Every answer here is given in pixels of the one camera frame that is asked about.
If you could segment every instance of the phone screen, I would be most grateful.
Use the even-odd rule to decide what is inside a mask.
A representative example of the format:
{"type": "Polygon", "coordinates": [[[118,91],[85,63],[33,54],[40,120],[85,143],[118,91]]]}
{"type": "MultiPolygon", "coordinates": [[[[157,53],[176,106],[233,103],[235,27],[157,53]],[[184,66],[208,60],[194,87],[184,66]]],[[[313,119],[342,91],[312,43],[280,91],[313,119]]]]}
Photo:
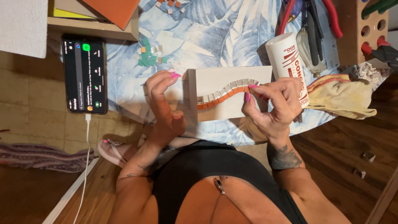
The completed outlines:
{"type": "Polygon", "coordinates": [[[66,103],[71,112],[106,114],[106,51],[101,39],[63,35],[66,103]]]}

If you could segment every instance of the leaf pattern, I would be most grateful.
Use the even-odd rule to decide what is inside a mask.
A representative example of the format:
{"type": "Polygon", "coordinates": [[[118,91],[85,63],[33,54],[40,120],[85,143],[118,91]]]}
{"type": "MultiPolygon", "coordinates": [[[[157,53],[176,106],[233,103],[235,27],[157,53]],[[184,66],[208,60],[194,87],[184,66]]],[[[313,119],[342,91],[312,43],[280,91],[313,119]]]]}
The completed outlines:
{"type": "MultiPolygon", "coordinates": [[[[165,3],[142,0],[139,18],[140,39],[147,37],[152,46],[162,45],[167,64],[138,66],[133,59],[142,42],[107,40],[109,108],[142,123],[154,123],[155,117],[147,103],[144,84],[160,70],[203,67],[259,66],[257,49],[275,35],[280,0],[180,0],[181,8],[173,7],[168,15],[165,3]]],[[[289,23],[285,32],[297,33],[301,16],[289,23]]],[[[305,79],[314,79],[305,68],[305,79]]],[[[325,71],[330,74],[336,71],[325,71]]],[[[249,145],[265,141],[250,118],[196,122],[189,111],[188,80],[180,79],[166,91],[173,110],[182,110],[187,118],[185,136],[232,145],[249,145]]],[[[331,119],[322,111],[305,110],[302,124],[292,124],[297,134],[331,119]]]]}

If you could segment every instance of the glue bottle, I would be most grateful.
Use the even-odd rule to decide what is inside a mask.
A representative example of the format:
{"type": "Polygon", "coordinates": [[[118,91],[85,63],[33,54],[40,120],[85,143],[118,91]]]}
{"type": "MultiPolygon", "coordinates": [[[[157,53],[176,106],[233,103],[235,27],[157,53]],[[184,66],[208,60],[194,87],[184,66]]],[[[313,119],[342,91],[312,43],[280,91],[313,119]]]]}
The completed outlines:
{"type": "Polygon", "coordinates": [[[275,79],[282,77],[298,77],[301,80],[301,91],[298,97],[301,108],[305,108],[310,103],[305,84],[304,71],[302,69],[302,59],[296,42],[296,35],[292,32],[276,36],[265,43],[269,61],[275,79]]]}

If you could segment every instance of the pink flip-flop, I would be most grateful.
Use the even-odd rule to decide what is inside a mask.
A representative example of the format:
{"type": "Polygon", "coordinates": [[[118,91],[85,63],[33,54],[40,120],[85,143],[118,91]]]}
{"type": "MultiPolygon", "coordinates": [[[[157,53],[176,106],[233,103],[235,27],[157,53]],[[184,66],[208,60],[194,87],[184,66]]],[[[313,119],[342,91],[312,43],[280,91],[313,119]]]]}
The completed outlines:
{"type": "Polygon", "coordinates": [[[121,145],[121,144],[111,144],[110,140],[109,139],[107,140],[109,142],[109,144],[111,144],[113,153],[117,156],[117,157],[113,157],[113,156],[110,156],[109,154],[107,154],[106,151],[102,148],[101,143],[103,141],[104,140],[101,140],[97,145],[98,152],[102,155],[102,157],[104,157],[109,162],[123,168],[126,165],[127,161],[119,154],[119,152],[116,149],[116,146],[121,145]]]}

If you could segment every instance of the wooden tool holder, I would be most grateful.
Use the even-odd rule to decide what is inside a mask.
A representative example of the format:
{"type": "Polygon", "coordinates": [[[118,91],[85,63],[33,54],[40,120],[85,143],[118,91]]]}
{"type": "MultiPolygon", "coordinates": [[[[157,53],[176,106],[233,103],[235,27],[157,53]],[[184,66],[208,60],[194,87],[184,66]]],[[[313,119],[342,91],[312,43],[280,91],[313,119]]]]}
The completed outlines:
{"type": "Polygon", "coordinates": [[[378,0],[335,0],[333,2],[343,32],[343,37],[336,39],[340,65],[358,65],[372,59],[371,55],[364,55],[361,46],[367,43],[376,50],[379,37],[387,40],[388,10],[382,14],[375,11],[362,19],[362,10],[378,0]]]}

